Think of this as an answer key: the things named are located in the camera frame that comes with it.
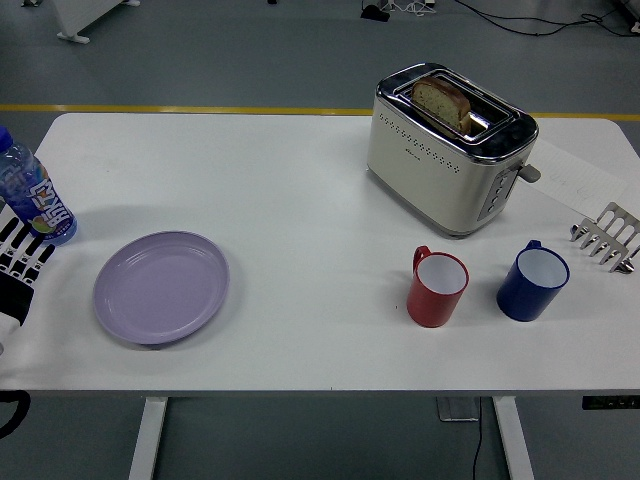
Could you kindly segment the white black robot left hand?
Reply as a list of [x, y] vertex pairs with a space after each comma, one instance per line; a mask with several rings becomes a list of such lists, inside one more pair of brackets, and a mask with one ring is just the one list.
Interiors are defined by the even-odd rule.
[[24, 325], [34, 297], [34, 285], [55, 251], [44, 246], [44, 235], [33, 237], [31, 226], [17, 217], [1, 229], [1, 353], [8, 338]]

